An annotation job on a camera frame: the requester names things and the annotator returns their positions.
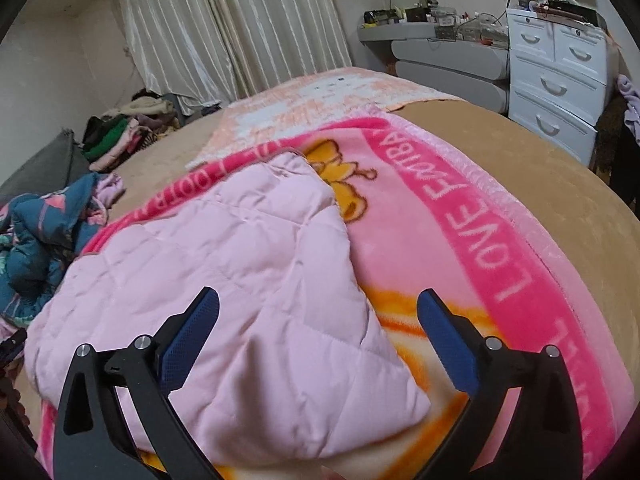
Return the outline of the pink quilted jacket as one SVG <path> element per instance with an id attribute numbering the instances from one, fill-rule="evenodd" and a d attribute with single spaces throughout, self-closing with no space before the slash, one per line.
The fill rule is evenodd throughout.
<path id="1" fill-rule="evenodd" d="M 170 400 L 213 463 L 326 458 L 430 409 L 357 284 L 331 188 L 292 152 L 76 259 L 29 326 L 29 380 L 58 404 L 78 346 L 119 349 L 155 333 L 204 287 L 219 318 Z"/>

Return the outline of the pile of folded clothes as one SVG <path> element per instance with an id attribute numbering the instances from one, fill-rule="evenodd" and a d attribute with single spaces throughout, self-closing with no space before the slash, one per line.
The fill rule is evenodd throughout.
<path id="1" fill-rule="evenodd" d="M 80 150 L 89 163 L 89 170 L 104 174 L 194 120 L 221 109 L 219 102 L 213 102 L 198 105 L 186 113 L 175 94 L 142 89 L 129 103 L 100 116 L 91 116 Z"/>

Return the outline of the teal floral comforter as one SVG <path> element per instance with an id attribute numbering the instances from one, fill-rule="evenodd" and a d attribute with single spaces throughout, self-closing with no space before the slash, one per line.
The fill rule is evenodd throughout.
<path id="1" fill-rule="evenodd" d="M 22 194 L 2 207 L 3 321 L 29 326 L 124 193 L 117 174 L 90 172 L 62 190 Z"/>

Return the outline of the pink football fleece blanket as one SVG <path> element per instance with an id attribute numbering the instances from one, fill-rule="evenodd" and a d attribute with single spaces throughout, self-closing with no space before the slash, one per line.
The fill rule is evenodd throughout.
<path id="1" fill-rule="evenodd" d="M 235 148 L 96 234 L 29 332 L 54 478 L 125 419 L 93 479 L 168 478 L 119 384 L 87 391 L 205 287 L 216 325 L 169 401 L 226 479 L 585 479 L 634 387 L 574 266 L 449 143 L 367 110 Z"/>

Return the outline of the peach kitty blanket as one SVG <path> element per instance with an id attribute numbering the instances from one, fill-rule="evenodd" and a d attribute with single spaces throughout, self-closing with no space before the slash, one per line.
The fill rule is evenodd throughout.
<path id="1" fill-rule="evenodd" d="M 393 112 L 412 103 L 457 99 L 358 67 L 297 77 L 226 107 L 209 140 L 186 168 L 193 170 L 258 144 L 292 138 L 369 108 Z"/>

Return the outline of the white drawer chest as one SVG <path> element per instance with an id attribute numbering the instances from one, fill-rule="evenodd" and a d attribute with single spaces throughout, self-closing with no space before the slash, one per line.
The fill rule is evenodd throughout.
<path id="1" fill-rule="evenodd" d="M 506 11 L 509 118 L 591 164 L 596 123 L 618 74 L 618 50 L 604 26 L 557 13 Z"/>

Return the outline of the striped white curtain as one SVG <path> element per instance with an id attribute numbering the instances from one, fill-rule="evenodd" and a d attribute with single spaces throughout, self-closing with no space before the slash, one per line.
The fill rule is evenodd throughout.
<path id="1" fill-rule="evenodd" d="M 118 0 L 145 88 L 190 113 L 352 62 L 334 0 Z"/>

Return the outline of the grey wall shelf unit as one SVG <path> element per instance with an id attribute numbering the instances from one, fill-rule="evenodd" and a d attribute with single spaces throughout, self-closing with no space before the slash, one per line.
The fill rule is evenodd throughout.
<path id="1" fill-rule="evenodd" d="M 361 26 L 359 41 L 378 65 L 402 79 L 506 114 L 509 51 L 479 42 L 443 40 L 431 23 Z"/>

